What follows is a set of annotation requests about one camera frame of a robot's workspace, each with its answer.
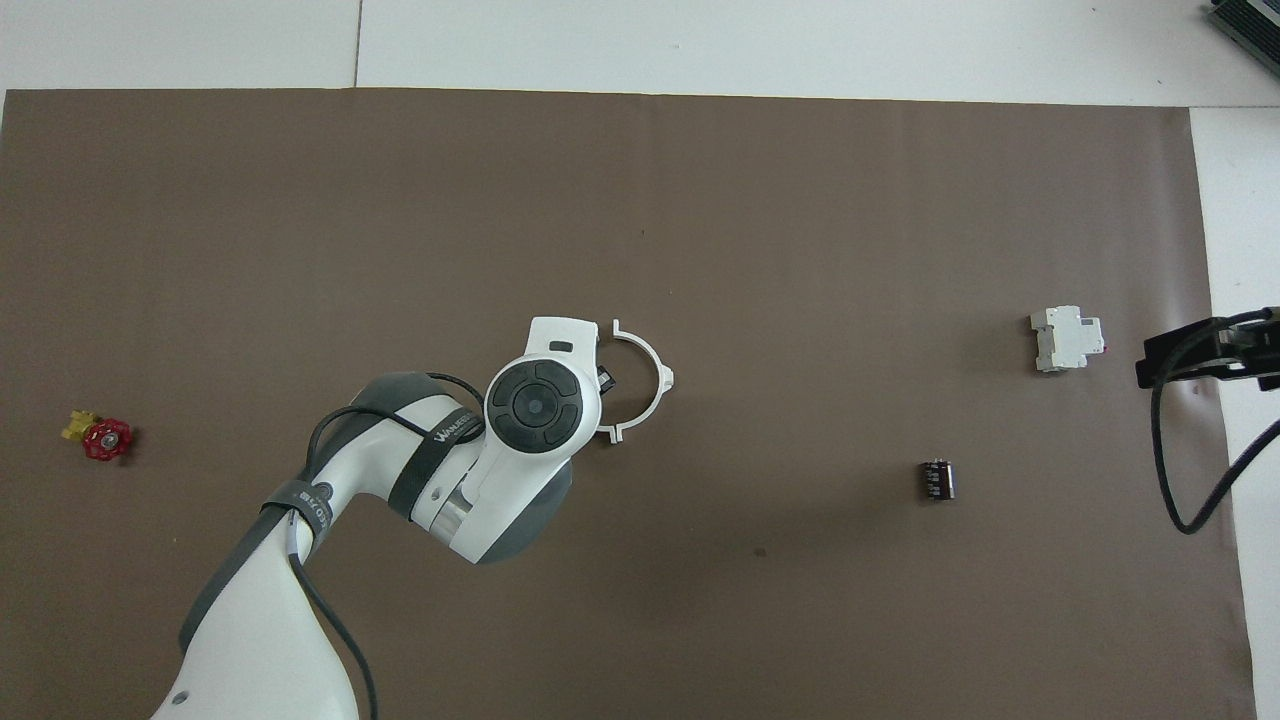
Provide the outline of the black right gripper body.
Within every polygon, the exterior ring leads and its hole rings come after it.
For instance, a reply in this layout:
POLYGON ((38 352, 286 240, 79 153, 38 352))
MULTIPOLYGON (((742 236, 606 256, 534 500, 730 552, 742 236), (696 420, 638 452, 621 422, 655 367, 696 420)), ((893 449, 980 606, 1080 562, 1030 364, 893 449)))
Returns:
POLYGON ((1280 306, 1230 316, 1215 332, 1224 355, 1220 380, 1254 380, 1263 392, 1280 389, 1280 306))

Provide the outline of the white circuit breaker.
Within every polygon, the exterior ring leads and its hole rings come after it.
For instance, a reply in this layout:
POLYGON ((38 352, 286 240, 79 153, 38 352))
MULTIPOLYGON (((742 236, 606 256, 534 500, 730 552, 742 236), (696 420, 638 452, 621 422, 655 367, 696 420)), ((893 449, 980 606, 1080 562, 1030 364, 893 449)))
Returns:
POLYGON ((1046 307, 1028 316, 1036 334, 1036 370, 1057 373, 1088 366, 1088 357, 1105 354, 1101 320, 1083 316, 1076 305, 1046 307))

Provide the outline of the brown paper table mat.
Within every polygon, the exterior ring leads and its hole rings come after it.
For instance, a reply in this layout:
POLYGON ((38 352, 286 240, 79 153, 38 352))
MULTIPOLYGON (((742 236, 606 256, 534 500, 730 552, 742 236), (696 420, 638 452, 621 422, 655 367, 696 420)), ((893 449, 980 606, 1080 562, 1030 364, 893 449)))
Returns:
POLYGON ((311 575, 383 717, 1253 720, 1231 515, 1171 527, 1133 372, 1211 314, 1199 209, 1167 108, 9 94, 0 720, 150 716, 316 421, 538 315, 675 389, 508 562, 352 503, 311 575), (1107 350, 1041 373, 1060 305, 1107 350))

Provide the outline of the grey ribbed device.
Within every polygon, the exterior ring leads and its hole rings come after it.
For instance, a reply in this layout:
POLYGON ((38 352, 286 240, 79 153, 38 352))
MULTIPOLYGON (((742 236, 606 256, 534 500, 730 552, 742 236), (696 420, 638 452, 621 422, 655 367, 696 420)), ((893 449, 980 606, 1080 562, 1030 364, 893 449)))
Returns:
POLYGON ((1280 56, 1280 0, 1210 0, 1208 19, 1228 37, 1280 56))

